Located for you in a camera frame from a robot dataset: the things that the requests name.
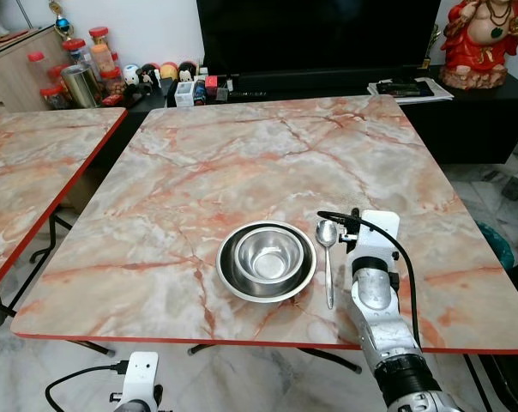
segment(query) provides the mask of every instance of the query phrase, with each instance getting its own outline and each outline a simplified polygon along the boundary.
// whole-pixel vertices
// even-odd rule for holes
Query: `white wall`
[[[203,58],[202,33],[196,0],[58,0],[65,16],[75,25],[75,35],[91,43],[87,30],[108,26],[112,47],[122,64],[165,61],[180,63]],[[52,24],[54,14],[47,0],[21,0],[34,26]],[[448,12],[459,0],[442,0],[437,23],[448,22]],[[6,28],[26,27],[15,0],[0,0],[0,21]],[[431,50],[433,64],[443,64],[443,35]],[[509,70],[518,77],[518,56],[509,57]]]

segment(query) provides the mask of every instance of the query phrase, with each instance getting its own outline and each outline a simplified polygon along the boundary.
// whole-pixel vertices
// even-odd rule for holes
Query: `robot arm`
[[[396,238],[397,214],[366,210],[362,218]],[[355,233],[349,233],[352,226],[345,226],[347,233],[341,239],[354,245],[346,264],[352,274],[351,318],[388,411],[460,411],[432,377],[421,348],[400,315],[395,245],[364,225],[359,226],[358,236],[356,227]]]

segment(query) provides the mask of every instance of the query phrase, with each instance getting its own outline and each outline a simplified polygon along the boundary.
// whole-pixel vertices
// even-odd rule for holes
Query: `table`
[[[344,246],[298,296],[241,300],[214,268],[249,221],[314,239],[319,209],[393,210],[413,261],[427,351],[518,353],[518,293],[390,97],[152,111],[28,295],[18,336],[358,348]],[[401,310],[409,283],[401,266]]]
[[[0,114],[0,281],[125,115]]]

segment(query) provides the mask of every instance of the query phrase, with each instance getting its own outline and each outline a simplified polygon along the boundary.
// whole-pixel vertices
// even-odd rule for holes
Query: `red statue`
[[[443,82],[464,89],[502,85],[505,53],[514,56],[518,46],[518,0],[464,0],[448,18]]]

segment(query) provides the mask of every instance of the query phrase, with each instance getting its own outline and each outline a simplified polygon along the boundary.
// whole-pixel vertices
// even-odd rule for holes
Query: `red table edge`
[[[360,350],[359,345],[328,344],[328,343],[293,343],[293,342],[262,342],[235,341],[215,339],[177,339],[165,337],[116,337],[116,336],[69,336],[69,335],[40,335],[31,333],[12,332],[18,337],[27,339],[48,339],[60,341],[96,341],[96,342],[138,342],[138,343],[186,343],[192,345],[232,345],[232,346],[265,346],[275,348],[315,348],[315,349],[348,349]],[[473,349],[473,348],[422,348],[429,354],[518,354],[518,349]]]
[[[61,203],[63,198],[66,196],[66,194],[69,192],[69,190],[74,186],[76,181],[80,178],[80,176],[84,173],[84,171],[89,166],[89,163],[95,158],[97,153],[105,146],[105,143],[111,138],[112,134],[116,131],[118,126],[123,122],[125,117],[128,115],[128,111],[124,110],[123,113],[120,115],[120,117],[117,119],[116,122],[111,126],[111,128],[106,132],[106,134],[103,136],[99,144],[95,147],[93,152],[84,160],[84,162],[81,164],[80,168],[76,170],[75,174],[72,175],[72,178],[67,182],[67,184],[64,186],[64,188],[59,192],[59,194],[53,199],[53,202],[48,206],[48,208],[45,210],[45,212],[42,214],[42,216],[39,217],[39,219],[34,223],[34,225],[30,228],[27,235],[22,239],[21,243],[17,245],[17,247],[13,250],[11,255],[7,258],[7,260],[3,263],[2,267],[0,268],[0,281],[3,279],[5,274],[8,272],[8,270],[11,268],[15,260],[21,255],[21,253],[25,250],[25,248],[28,246],[30,241],[34,238],[34,235],[39,231],[39,229],[42,227],[42,225],[45,223],[45,220],[50,216],[51,212],[55,210],[55,208]]]

